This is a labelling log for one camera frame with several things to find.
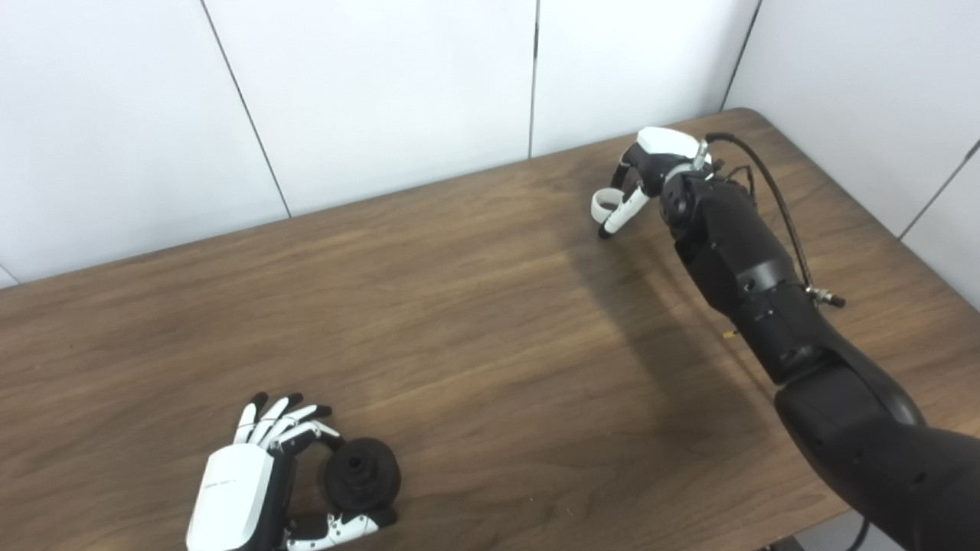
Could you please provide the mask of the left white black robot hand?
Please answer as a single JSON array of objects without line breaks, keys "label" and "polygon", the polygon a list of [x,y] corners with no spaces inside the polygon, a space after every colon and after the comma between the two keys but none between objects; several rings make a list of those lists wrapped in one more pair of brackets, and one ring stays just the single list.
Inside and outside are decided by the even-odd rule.
[{"label": "left white black robot hand", "polygon": [[[392,448],[374,437],[346,439],[326,425],[332,408],[294,392],[259,392],[242,410],[231,443],[207,457],[185,546],[189,550],[326,550],[397,522],[402,473]],[[289,512],[298,457],[328,449],[316,474],[326,510]]]}]

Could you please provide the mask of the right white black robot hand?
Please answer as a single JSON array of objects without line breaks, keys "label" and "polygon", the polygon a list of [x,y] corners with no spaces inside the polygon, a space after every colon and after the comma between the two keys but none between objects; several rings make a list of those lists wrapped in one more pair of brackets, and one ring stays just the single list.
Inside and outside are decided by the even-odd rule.
[{"label": "right white black robot hand", "polygon": [[590,212],[607,240],[633,219],[651,199],[659,198],[672,178],[686,172],[714,174],[707,141],[669,128],[644,128],[622,153],[609,186],[593,194]]}]

